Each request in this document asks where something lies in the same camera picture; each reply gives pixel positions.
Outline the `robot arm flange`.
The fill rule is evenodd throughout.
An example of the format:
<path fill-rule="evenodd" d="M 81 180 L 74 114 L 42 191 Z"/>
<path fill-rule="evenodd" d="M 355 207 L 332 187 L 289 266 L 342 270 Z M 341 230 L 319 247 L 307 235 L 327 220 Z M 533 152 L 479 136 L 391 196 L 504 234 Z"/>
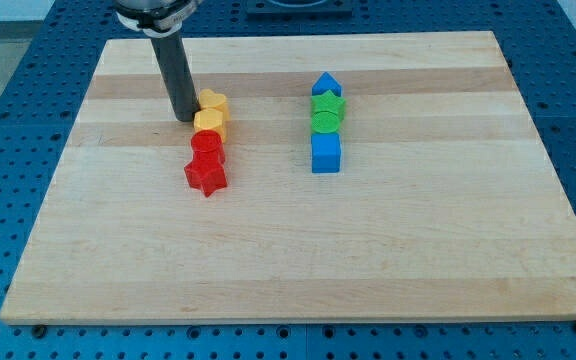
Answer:
<path fill-rule="evenodd" d="M 178 32 L 203 0 L 113 0 L 112 3 L 124 27 L 150 38 L 164 38 Z"/>

